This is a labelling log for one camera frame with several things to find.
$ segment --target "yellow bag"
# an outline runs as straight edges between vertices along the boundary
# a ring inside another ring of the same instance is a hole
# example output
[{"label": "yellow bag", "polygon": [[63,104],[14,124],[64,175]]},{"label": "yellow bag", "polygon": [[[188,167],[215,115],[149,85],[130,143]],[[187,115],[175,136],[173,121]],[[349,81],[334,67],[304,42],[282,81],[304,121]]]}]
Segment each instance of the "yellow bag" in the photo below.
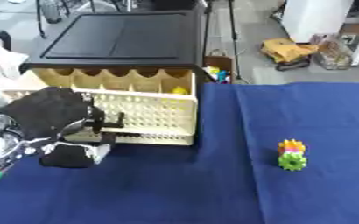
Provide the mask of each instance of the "yellow bag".
[{"label": "yellow bag", "polygon": [[319,47],[316,45],[296,45],[287,38],[274,38],[263,42],[261,52],[272,57],[276,63],[280,63],[295,61],[318,50]]}]

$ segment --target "black frame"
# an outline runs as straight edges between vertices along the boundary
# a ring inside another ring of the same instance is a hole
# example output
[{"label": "black frame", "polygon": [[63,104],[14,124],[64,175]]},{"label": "black frame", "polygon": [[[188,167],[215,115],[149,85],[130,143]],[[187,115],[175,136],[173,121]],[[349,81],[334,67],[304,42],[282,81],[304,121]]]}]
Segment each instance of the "black frame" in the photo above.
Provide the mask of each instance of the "black frame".
[{"label": "black frame", "polygon": [[3,41],[3,48],[10,51],[12,47],[11,36],[6,31],[0,31],[0,39]]},{"label": "black frame", "polygon": [[[209,22],[210,22],[211,12],[212,12],[212,8],[213,8],[213,1],[214,0],[207,0],[207,8],[205,10],[205,14],[207,17],[206,17],[206,27],[204,29],[204,43],[203,43],[203,48],[202,48],[203,57],[207,56],[206,53],[207,53],[207,44],[208,44]],[[241,72],[240,72],[239,60],[238,60],[238,44],[237,44],[238,34],[236,33],[236,23],[235,23],[235,17],[234,17],[234,6],[233,6],[234,0],[227,0],[227,1],[229,4],[231,38],[233,40],[234,58],[235,58],[235,62],[236,62],[236,76],[235,77],[236,77],[236,79],[240,80]]]}]

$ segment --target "cardboard box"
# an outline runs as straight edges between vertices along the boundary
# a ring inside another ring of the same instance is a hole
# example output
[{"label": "cardboard box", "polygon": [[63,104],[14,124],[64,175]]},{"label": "cardboard box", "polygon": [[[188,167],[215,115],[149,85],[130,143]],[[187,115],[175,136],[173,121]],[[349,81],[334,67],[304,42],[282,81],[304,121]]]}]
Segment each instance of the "cardboard box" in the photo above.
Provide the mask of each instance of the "cardboard box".
[{"label": "cardboard box", "polygon": [[359,24],[344,24],[340,30],[344,44],[357,46],[359,44]]}]

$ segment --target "black tray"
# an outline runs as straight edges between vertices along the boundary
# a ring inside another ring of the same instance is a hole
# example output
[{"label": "black tray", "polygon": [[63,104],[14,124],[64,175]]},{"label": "black tray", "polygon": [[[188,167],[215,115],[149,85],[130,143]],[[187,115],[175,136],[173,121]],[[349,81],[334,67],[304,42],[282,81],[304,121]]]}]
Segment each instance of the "black tray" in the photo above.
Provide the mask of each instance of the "black tray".
[{"label": "black tray", "polygon": [[197,14],[82,14],[60,34],[50,34],[24,67],[200,66]]}]

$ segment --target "blue fabric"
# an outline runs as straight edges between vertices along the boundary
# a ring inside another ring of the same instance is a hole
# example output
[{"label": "blue fabric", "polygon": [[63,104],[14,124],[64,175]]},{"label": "blue fabric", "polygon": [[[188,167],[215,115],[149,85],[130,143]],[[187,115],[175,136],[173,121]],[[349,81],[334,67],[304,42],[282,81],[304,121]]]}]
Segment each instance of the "blue fabric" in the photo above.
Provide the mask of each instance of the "blue fabric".
[{"label": "blue fabric", "polygon": [[194,147],[118,145],[90,169],[18,162],[0,179],[0,224],[262,223],[236,91],[207,85]]},{"label": "blue fabric", "polygon": [[[266,224],[359,224],[359,84],[235,87]],[[277,166],[278,142],[307,146],[308,167]]]}]

